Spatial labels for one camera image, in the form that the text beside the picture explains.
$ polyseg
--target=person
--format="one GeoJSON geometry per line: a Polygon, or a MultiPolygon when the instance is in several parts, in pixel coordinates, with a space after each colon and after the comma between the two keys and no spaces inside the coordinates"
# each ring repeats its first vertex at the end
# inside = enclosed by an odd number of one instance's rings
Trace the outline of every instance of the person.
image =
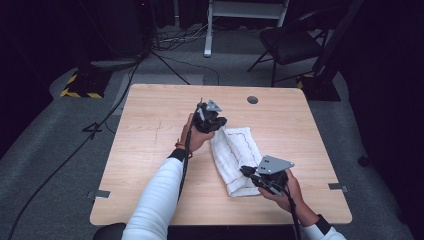
{"type": "MultiPolygon", "coordinates": [[[[182,143],[185,143],[192,118],[193,114],[190,114],[175,150],[163,162],[159,170],[147,184],[127,225],[117,224],[118,228],[125,228],[122,233],[122,240],[167,239],[168,226],[178,203],[180,182],[183,174],[183,162],[186,161],[184,159],[185,146],[182,143]]],[[[198,150],[205,141],[210,140],[214,136],[214,132],[208,134],[201,133],[195,127],[191,131],[191,152],[198,150]]],[[[309,239],[345,239],[321,215],[315,214],[308,207],[303,200],[297,179],[290,170],[286,170],[286,172],[289,179],[287,185],[290,189],[291,197],[296,204],[296,213],[299,222],[302,224],[309,239]]],[[[276,202],[282,209],[290,212],[290,203],[286,196],[272,195],[262,188],[259,188],[259,192],[266,199],[276,202]]]]}

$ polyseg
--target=person's left hand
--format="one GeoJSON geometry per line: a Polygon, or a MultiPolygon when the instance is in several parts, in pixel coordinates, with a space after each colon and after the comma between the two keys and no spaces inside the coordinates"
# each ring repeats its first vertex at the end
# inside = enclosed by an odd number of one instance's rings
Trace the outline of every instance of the person's left hand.
{"type": "MultiPolygon", "coordinates": [[[[181,132],[180,143],[185,144],[187,139],[188,129],[190,127],[191,120],[193,119],[193,113],[190,113],[188,116],[187,123],[184,125],[183,131],[181,132]]],[[[194,152],[199,149],[203,143],[207,140],[210,140],[215,135],[215,132],[202,133],[197,130],[196,127],[191,128],[191,138],[190,138],[190,151],[194,152]]]]}

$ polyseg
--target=hand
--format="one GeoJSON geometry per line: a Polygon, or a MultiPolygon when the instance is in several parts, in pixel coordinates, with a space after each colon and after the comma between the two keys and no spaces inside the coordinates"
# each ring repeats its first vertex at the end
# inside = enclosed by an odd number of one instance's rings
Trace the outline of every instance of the hand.
{"type": "MultiPolygon", "coordinates": [[[[190,113],[188,116],[187,123],[184,125],[183,131],[181,132],[180,143],[185,144],[187,139],[188,129],[190,127],[191,120],[193,119],[193,113],[190,113]]],[[[210,140],[215,135],[215,132],[210,133],[201,133],[197,130],[196,127],[191,128],[191,138],[190,138],[190,151],[194,152],[199,149],[203,143],[207,140],[210,140]]]]}
{"type": "MultiPolygon", "coordinates": [[[[293,173],[290,171],[290,169],[286,169],[285,171],[288,177],[286,191],[290,193],[290,196],[293,198],[293,201],[296,204],[297,217],[304,227],[309,227],[318,222],[319,217],[303,200],[299,182],[293,176],[293,173]]],[[[259,188],[259,192],[262,194],[262,196],[264,196],[264,198],[276,202],[280,208],[286,210],[287,212],[291,212],[289,199],[285,194],[284,196],[272,195],[263,188],[259,188]]]]}

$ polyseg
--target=table top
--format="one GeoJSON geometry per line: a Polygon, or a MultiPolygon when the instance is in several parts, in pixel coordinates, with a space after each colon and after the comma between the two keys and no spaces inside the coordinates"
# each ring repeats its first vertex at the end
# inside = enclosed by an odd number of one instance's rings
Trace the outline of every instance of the table top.
{"type": "MultiPolygon", "coordinates": [[[[111,148],[90,216],[94,225],[127,222],[151,177],[181,134],[196,104],[213,99],[227,128],[250,127],[261,155],[295,163],[304,200],[330,223],[352,220],[308,103],[299,89],[134,84],[111,148]],[[247,101],[258,98],[257,104],[247,101]]],[[[292,217],[262,196],[228,196],[210,143],[194,153],[171,225],[292,224],[292,217]]]]}

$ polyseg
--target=folded cloth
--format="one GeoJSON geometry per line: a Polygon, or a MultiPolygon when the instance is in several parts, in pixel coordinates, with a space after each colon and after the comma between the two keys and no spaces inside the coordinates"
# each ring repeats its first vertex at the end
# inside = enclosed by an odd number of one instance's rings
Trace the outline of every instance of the folded cloth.
{"type": "Polygon", "coordinates": [[[215,165],[227,185],[229,196],[259,194],[252,180],[240,172],[241,166],[258,167],[262,160],[249,127],[221,127],[211,139],[211,148],[215,165]]]}

